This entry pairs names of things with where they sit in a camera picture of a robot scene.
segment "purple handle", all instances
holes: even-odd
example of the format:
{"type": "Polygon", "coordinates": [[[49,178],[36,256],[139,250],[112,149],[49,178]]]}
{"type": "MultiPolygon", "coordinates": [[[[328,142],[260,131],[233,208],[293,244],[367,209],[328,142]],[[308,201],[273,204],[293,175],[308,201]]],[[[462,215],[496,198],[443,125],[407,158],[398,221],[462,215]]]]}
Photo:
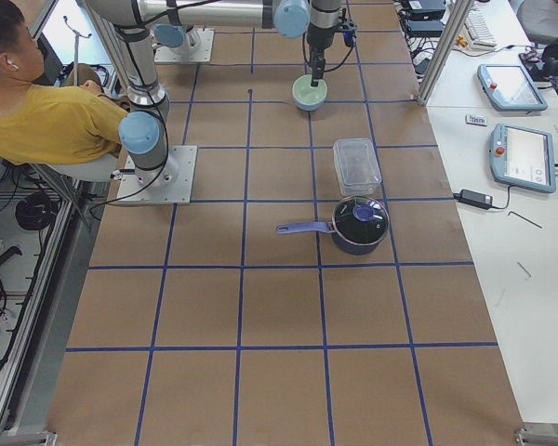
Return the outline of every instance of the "purple handle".
{"type": "Polygon", "coordinates": [[[287,225],[280,225],[275,229],[278,234],[297,234],[298,232],[324,232],[330,234],[333,232],[332,225],[324,221],[312,221],[310,223],[289,223],[287,225]]]}

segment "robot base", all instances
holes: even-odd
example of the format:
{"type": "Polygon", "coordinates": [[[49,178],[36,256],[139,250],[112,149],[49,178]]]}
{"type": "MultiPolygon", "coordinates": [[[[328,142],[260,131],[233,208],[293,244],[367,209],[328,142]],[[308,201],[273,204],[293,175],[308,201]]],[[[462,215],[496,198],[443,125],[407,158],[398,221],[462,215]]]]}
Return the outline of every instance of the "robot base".
{"type": "Polygon", "coordinates": [[[175,63],[210,62],[215,32],[210,28],[197,29],[196,31],[200,35],[201,45],[190,55],[190,59],[185,60],[181,54],[173,52],[167,46],[162,46],[155,52],[155,63],[163,65],[175,63]]]}
{"type": "MultiPolygon", "coordinates": [[[[196,146],[169,146],[170,158],[178,165],[178,173],[175,178],[169,180],[169,184],[161,184],[157,179],[158,186],[149,187],[146,190],[124,200],[121,205],[148,205],[148,204],[188,204],[193,191],[194,166],[196,165],[196,146]]],[[[128,157],[126,169],[134,169],[134,163],[128,157]]],[[[134,175],[124,175],[120,182],[117,198],[126,197],[143,188],[134,175]]]]}

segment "saucepan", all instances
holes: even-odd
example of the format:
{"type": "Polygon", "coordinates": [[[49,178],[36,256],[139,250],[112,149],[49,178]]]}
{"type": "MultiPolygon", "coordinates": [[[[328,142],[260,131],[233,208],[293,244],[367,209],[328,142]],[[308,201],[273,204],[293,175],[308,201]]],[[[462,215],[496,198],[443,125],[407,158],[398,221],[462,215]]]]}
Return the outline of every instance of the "saucepan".
{"type": "Polygon", "coordinates": [[[337,247],[360,256],[374,251],[387,235],[389,216],[384,206],[369,197],[348,197],[337,203],[332,221],[279,225],[278,234],[323,232],[331,234],[337,247]]]}

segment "black round object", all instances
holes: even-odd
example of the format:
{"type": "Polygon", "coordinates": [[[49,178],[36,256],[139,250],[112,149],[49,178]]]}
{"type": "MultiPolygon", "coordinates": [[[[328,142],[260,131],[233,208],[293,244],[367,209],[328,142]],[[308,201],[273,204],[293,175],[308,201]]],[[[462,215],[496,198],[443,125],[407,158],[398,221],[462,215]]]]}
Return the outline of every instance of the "black round object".
{"type": "Polygon", "coordinates": [[[15,218],[24,230],[42,230],[56,218],[58,203],[52,202],[45,192],[35,192],[17,203],[15,218]]]}
{"type": "Polygon", "coordinates": [[[368,254],[389,229],[389,216],[380,202],[368,197],[341,200],[333,212],[333,240],[348,254],[368,254]]]}

